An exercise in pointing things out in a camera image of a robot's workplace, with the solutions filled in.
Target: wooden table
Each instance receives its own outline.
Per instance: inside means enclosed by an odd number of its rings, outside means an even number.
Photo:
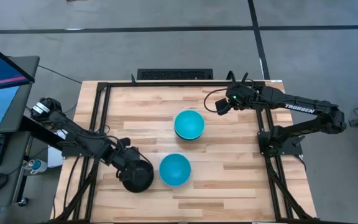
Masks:
[[[83,82],[74,121],[89,128],[98,82]],[[281,81],[266,85],[284,90]],[[155,178],[151,187],[139,194],[124,189],[112,166],[99,165],[92,209],[92,222],[250,222],[274,221],[272,199],[264,158],[259,154],[256,133],[259,130],[254,110],[233,111],[224,116],[207,112],[204,97],[218,86],[194,87],[117,87],[112,88],[106,124],[110,134],[129,137],[152,162]],[[212,94],[207,106],[224,97]],[[103,106],[99,104],[99,127]],[[200,112],[206,127],[194,141],[177,137],[173,130],[175,116],[182,110]],[[292,124],[288,110],[272,110],[274,123]],[[160,161],[168,154],[186,156],[192,167],[190,180],[182,187],[165,185],[158,174]],[[68,176],[75,158],[63,164],[55,205],[62,212]],[[315,216],[305,169],[293,156],[282,156],[289,191],[307,213]],[[80,179],[82,159],[75,167],[68,192],[69,202]],[[285,207],[278,190],[282,216]],[[83,197],[80,218],[85,215],[87,193]]]

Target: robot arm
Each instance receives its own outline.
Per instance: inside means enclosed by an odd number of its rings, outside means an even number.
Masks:
[[[107,166],[111,164],[117,169],[117,178],[127,190],[141,192],[151,185],[154,177],[153,166],[138,148],[130,146],[129,138],[118,139],[81,128],[68,119],[62,112],[60,103],[51,98],[41,98],[31,109],[31,118],[44,126],[52,125],[66,130],[66,140],[58,142],[63,152],[76,152],[79,156],[99,159]]]
[[[338,105],[328,101],[311,100],[299,96],[292,96],[270,86],[245,86],[244,82],[233,82],[226,90],[226,98],[215,102],[219,115],[226,114],[231,108],[244,109],[277,109],[286,108],[316,115],[311,121],[294,124],[288,127],[274,126],[270,130],[270,145],[282,147],[291,137],[321,131],[327,134],[338,134],[346,129],[344,113]]]

